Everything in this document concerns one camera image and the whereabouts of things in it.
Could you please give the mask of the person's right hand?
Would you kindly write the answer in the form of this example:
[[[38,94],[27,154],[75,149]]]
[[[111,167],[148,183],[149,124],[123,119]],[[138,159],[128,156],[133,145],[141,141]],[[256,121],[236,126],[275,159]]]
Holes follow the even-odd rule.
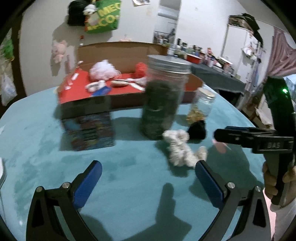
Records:
[[[264,185],[265,185],[265,194],[269,199],[276,196],[278,194],[278,190],[276,189],[276,178],[272,176],[269,172],[267,162],[264,162],[263,167],[263,177],[264,177]],[[287,171],[283,177],[283,182],[285,184],[289,183],[290,188],[287,193],[286,204],[288,205],[295,199],[295,166]]]

